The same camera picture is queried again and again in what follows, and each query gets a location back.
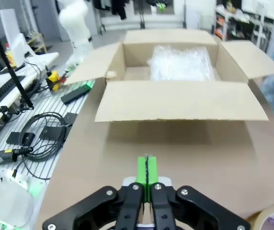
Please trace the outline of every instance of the plastic packaging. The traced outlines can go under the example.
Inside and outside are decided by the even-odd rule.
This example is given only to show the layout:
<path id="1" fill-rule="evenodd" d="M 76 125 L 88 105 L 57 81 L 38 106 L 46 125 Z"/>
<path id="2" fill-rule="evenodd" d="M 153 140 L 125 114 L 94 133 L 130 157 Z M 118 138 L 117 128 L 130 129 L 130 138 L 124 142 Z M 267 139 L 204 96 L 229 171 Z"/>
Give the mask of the plastic packaging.
<path id="1" fill-rule="evenodd" d="M 156 46 L 148 60 L 152 81 L 214 81 L 214 71 L 205 47 L 180 51 Z"/>

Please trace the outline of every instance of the roll of tape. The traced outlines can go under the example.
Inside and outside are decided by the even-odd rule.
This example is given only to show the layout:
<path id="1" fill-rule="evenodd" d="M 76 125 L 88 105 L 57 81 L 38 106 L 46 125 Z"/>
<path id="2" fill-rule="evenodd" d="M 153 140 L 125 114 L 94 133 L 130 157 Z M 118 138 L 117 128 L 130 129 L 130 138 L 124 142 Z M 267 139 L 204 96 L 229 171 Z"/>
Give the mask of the roll of tape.
<path id="1" fill-rule="evenodd" d="M 247 221 L 251 224 L 251 230 L 274 230 L 274 205 L 254 214 Z"/>

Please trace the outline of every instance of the striped metal surface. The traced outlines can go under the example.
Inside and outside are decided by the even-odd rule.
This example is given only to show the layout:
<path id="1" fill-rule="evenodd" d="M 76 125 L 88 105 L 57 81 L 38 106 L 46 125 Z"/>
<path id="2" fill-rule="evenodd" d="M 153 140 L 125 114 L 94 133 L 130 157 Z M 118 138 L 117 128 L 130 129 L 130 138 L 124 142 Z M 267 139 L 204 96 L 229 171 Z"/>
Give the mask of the striped metal surface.
<path id="1" fill-rule="evenodd" d="M 81 85 L 84 85 L 86 82 L 80 82 L 68 86 L 63 86 L 61 89 L 59 89 L 58 92 L 50 92 L 50 91 L 44 91 L 39 94 L 35 94 L 32 97 L 32 102 L 34 104 L 34 110 L 29 110 L 26 111 L 25 113 L 21 114 L 19 118 L 16 120 L 8 123 L 4 129 L 0 132 L 0 150 L 9 150 L 9 149 L 17 149 L 19 146 L 16 145 L 10 145 L 6 143 L 6 140 L 8 136 L 10 135 L 11 132 L 20 132 L 26 122 L 34 115 L 36 114 L 41 114 L 44 112 L 57 112 L 61 114 L 63 117 L 66 115 L 66 113 L 79 113 L 81 110 L 82 105 L 84 104 L 87 95 L 79 98 L 78 100 L 70 103 L 69 105 L 64 105 L 61 101 L 61 97 Z M 50 119 L 48 120 L 49 126 L 59 126 L 58 120 Z M 40 119 L 37 122 L 35 122 L 31 128 L 28 130 L 28 132 L 33 132 L 35 133 L 35 138 L 32 141 L 32 145 L 37 143 L 39 139 L 39 135 L 46 125 L 46 121 L 44 119 Z M 41 140 L 41 142 L 36 146 L 36 148 L 53 143 L 52 141 L 48 140 Z M 36 176 L 42 177 L 42 178 L 47 178 L 52 175 L 53 169 L 55 167 L 55 164 L 59 158 L 59 155 L 61 153 L 62 149 L 59 151 L 57 155 L 54 157 L 50 158 L 49 160 L 45 162 L 32 162 L 27 160 L 26 164 L 28 168 L 31 170 L 32 173 L 34 173 Z M 8 169 L 8 170 L 14 170 L 17 165 L 21 162 L 21 159 L 19 158 L 17 162 L 15 163 L 7 163 L 7 164 L 0 164 L 0 169 Z M 18 173 L 22 173 L 25 175 L 29 175 L 29 172 L 25 168 L 24 164 L 22 164 L 19 169 Z"/>

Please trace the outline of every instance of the floor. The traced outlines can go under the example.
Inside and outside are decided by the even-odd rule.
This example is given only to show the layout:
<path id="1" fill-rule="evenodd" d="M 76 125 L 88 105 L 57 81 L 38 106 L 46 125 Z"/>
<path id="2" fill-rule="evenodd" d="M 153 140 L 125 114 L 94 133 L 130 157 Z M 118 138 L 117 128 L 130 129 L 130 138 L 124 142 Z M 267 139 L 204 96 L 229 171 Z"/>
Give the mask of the floor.
<path id="1" fill-rule="evenodd" d="M 100 46 L 105 46 L 111 43 L 123 40 L 126 31 L 108 31 L 103 33 L 103 35 L 95 35 L 92 37 L 93 48 L 98 48 Z M 61 42 L 61 41 L 47 41 L 46 46 L 52 46 L 49 49 L 49 53 L 58 52 L 59 57 L 55 61 L 54 65 L 63 65 L 66 63 L 70 55 L 72 54 L 71 42 Z"/>

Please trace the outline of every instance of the open cardboard box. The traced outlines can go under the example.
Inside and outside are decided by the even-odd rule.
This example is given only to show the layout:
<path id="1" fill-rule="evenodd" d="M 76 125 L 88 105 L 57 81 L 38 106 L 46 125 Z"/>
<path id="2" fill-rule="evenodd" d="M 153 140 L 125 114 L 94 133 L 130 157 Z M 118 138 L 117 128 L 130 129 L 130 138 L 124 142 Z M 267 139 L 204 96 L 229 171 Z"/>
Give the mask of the open cardboard box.
<path id="1" fill-rule="evenodd" d="M 216 81 L 150 81 L 147 60 L 157 45 L 206 47 Z M 251 42 L 217 44 L 205 31 L 146 30 L 129 31 L 123 43 L 90 52 L 66 84 L 108 79 L 98 122 L 267 120 L 247 83 L 271 74 L 274 62 Z"/>
<path id="2" fill-rule="evenodd" d="M 146 61 L 158 44 L 206 46 L 222 81 L 148 81 Z M 119 189 L 137 175 L 137 158 L 145 154 L 157 157 L 159 176 L 171 178 L 175 189 L 190 185 L 243 218 L 274 204 L 274 113 L 254 82 L 257 100 L 247 85 L 267 74 L 274 74 L 274 62 L 254 45 L 217 44 L 203 31 L 131 31 L 123 43 L 89 53 L 67 83 L 97 80 L 59 156 L 35 229 L 103 186 Z M 258 103 L 269 121 L 255 121 L 267 119 Z M 143 222 L 150 222 L 146 214 Z"/>

